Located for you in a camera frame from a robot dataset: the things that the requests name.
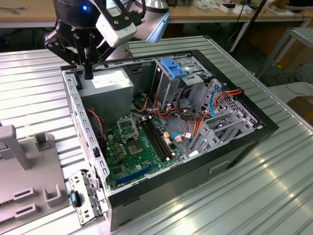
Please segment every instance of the wooden desk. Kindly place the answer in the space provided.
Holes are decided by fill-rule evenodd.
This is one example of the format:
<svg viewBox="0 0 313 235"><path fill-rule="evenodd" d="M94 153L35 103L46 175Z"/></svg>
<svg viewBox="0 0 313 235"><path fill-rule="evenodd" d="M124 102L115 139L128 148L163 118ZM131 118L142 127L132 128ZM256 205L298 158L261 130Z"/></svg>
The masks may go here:
<svg viewBox="0 0 313 235"><path fill-rule="evenodd" d="M53 0L0 0L0 6L3 7L19 7L27 6L25 11L21 11L20 15L14 15L10 12L0 11L0 28L21 28L21 27L53 27L55 25L56 16L54 12ZM236 22L238 15L233 13L225 13L219 9L203 11L196 6L170 7L170 23L185 24L185 23L222 23ZM248 26L248 22L253 16L251 14L242 14L239 22L244 22L231 52L237 46L237 43L242 37L243 32ZM304 17L301 13L295 13L294 16L277 16L269 10L262 10L257 18L257 22L284 22L284 21L301 21L301 27L306 27L313 17L311 11L304 12Z"/></svg>
<svg viewBox="0 0 313 235"><path fill-rule="evenodd" d="M0 10L0 28L54 27L56 16L53 0L0 0L1 7L26 6L15 15Z"/></svg>
<svg viewBox="0 0 313 235"><path fill-rule="evenodd" d="M184 7L176 6L170 7L171 19L170 23L221 23L221 22L236 22L239 15L234 13L225 13L220 9L212 9L210 11L203 11L196 6ZM254 11L251 14L242 14L239 22L248 22ZM311 20L313 13L305 11L304 17L301 13L295 13L294 16L277 16L269 10L263 9L256 21L303 21Z"/></svg>

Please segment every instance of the blue drive bay latch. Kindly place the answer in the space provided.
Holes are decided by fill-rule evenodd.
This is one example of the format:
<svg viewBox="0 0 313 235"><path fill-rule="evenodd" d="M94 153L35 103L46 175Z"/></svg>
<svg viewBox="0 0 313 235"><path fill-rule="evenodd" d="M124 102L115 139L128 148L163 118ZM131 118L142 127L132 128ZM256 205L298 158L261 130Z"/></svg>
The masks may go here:
<svg viewBox="0 0 313 235"><path fill-rule="evenodd" d="M162 59L161 63L173 78L185 77L188 75L188 73L182 70L179 64L176 63L172 58Z"/></svg>

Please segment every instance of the blue cable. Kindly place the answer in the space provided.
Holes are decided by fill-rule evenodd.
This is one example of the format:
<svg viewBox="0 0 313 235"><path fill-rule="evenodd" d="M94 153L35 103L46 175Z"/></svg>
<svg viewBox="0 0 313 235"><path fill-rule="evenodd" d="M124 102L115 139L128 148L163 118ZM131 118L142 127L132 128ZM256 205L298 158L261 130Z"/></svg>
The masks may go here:
<svg viewBox="0 0 313 235"><path fill-rule="evenodd" d="M210 111L211 111L212 116L214 116L214 117L215 117L215 113L214 113L214 110L213 110L213 97L214 97L214 94L215 94L217 91L220 91L220 90L221 90L221 88L217 88L217 89L212 93L211 98L210 98L210 104L209 104L209 106L210 106Z"/></svg>
<svg viewBox="0 0 313 235"><path fill-rule="evenodd" d="M174 133L171 135L171 139L174 138L175 136L180 136L180 135L181 135L181 133Z"/></svg>

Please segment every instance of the aluminum profile table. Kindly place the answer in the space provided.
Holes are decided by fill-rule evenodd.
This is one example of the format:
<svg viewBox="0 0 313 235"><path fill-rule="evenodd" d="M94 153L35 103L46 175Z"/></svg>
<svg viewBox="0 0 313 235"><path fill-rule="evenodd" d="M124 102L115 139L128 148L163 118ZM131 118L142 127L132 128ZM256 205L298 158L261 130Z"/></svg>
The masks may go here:
<svg viewBox="0 0 313 235"><path fill-rule="evenodd" d="M265 73L269 65L272 64L275 57L283 49L283 47L286 45L287 42L288 44L290 44L290 43L293 43L295 40L299 40L307 47L313 49L313 28L290 28L288 29L286 33L283 35L283 37L279 40L276 47L270 53L270 55L264 62L262 68L257 73L256 77L260 78ZM280 52L276 61L280 61L281 58L283 57L282 55L285 55L286 52L289 50L290 46L288 46L288 44Z"/></svg>
<svg viewBox="0 0 313 235"><path fill-rule="evenodd" d="M131 221L113 234L312 234L312 127L280 102L215 42L202 36L130 43L134 56L199 49L245 90L278 125L238 166ZM22 140L47 131L55 136L67 189L68 177L88 167L69 116L59 67L47 50L0 54L0 121L14 124ZM98 220L80 228L71 206L8 234L109 234Z"/></svg>

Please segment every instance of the green circuit board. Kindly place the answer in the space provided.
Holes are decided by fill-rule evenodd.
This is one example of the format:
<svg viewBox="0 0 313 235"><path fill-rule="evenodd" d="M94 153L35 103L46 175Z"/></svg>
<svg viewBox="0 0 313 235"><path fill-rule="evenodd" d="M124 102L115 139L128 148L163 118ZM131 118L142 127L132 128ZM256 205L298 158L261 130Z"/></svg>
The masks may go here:
<svg viewBox="0 0 313 235"><path fill-rule="evenodd" d="M162 133L166 130L158 117L155 117L152 123L159 129L159 134L162 140L165 141ZM162 161L139 121L136 122L136 126L139 132L137 140L129 139L123 142L117 125L104 131L107 138L106 162L110 169L110 174L106 182L113 190L183 160L179 149L175 145L172 145L172 148L169 147L169 149L174 153L174 156L169 161ZM125 177L137 172L140 174L139 176L119 183L119 180L125 179Z"/></svg>

